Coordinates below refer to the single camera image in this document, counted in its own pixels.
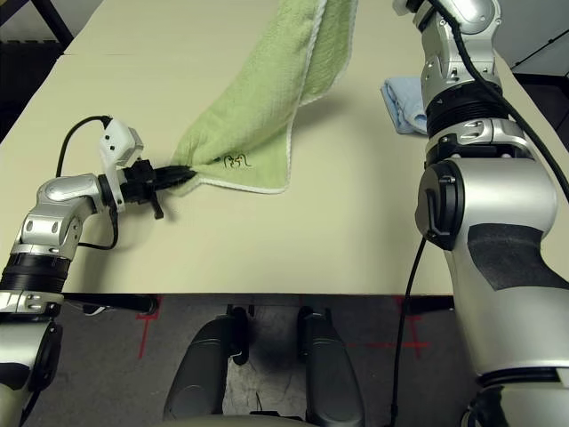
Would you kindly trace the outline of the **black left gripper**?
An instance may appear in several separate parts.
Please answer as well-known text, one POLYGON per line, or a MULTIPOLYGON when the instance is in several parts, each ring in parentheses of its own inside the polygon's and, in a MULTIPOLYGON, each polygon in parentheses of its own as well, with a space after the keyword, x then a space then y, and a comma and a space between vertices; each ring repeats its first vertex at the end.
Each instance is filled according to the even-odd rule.
POLYGON ((178 187, 190 181, 196 174, 186 165, 169 165, 155 169, 148 160, 137 160, 122 170, 124 182, 120 184, 126 204, 150 203, 156 220, 164 218, 157 192, 161 187, 178 187))

